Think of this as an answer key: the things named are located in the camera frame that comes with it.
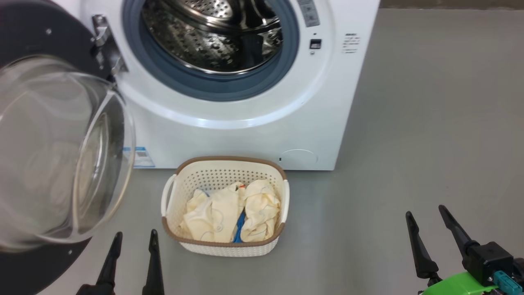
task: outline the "cream cloth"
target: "cream cloth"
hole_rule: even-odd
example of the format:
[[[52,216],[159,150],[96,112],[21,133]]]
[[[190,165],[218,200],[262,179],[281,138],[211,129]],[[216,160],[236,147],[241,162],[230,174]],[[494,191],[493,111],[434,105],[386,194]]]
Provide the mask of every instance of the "cream cloth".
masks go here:
[[[180,227],[194,240],[229,243],[236,234],[236,222],[244,209],[246,188],[236,182],[208,197],[196,189],[187,202]]]
[[[243,242],[263,241],[275,232],[280,200],[269,181],[255,180],[245,191],[246,221],[240,232]]]

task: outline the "gray floor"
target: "gray floor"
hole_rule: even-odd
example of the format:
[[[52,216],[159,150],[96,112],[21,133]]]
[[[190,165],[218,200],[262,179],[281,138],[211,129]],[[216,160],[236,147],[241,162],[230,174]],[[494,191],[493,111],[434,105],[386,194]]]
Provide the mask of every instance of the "gray floor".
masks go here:
[[[524,12],[381,10],[337,169],[290,172],[286,230],[266,257],[192,254],[160,223],[169,171],[137,171],[108,226],[41,294],[96,281],[124,232],[116,293],[141,294],[149,231],[166,294],[417,294],[413,211],[441,277],[463,271],[445,204],[469,234],[524,256]]]

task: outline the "laundry basket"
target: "laundry basket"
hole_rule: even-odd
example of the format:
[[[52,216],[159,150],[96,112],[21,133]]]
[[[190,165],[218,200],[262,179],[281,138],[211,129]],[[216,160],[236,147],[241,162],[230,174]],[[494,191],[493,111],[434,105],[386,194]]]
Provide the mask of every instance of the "laundry basket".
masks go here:
[[[215,243],[183,237],[179,225],[185,214],[185,205],[195,189],[213,192],[237,181],[248,185],[259,179],[269,181],[281,202],[272,237],[248,243]],[[178,167],[163,189],[161,202],[164,229],[185,249],[213,256],[262,256],[273,250],[284,230],[289,210],[289,183],[282,168],[270,161],[233,156],[198,157]]]

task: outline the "stainless steel drum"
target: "stainless steel drum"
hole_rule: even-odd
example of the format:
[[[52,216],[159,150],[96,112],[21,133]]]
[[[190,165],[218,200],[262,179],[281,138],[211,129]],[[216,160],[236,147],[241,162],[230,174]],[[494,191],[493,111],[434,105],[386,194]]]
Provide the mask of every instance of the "stainless steel drum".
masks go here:
[[[165,51],[206,73],[250,72],[282,47],[279,20],[264,0],[147,0],[142,16]]]

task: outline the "basket handle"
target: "basket handle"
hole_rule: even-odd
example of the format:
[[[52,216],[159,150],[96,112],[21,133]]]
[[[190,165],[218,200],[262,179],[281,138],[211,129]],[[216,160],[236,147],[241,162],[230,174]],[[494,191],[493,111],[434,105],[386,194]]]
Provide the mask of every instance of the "basket handle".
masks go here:
[[[160,212],[162,212],[162,217],[166,215],[167,211],[167,194],[169,192],[169,189],[172,187],[174,178],[177,177],[176,174],[173,174],[166,182],[166,185],[164,186],[164,190],[162,192],[162,200],[160,201]]]
[[[283,212],[281,214],[282,218],[280,220],[280,222],[282,222],[282,223],[285,223],[286,220],[288,219],[289,197],[290,197],[288,180],[284,180],[284,194],[285,194],[285,198],[284,198],[284,204],[283,204],[283,207],[282,207]]]

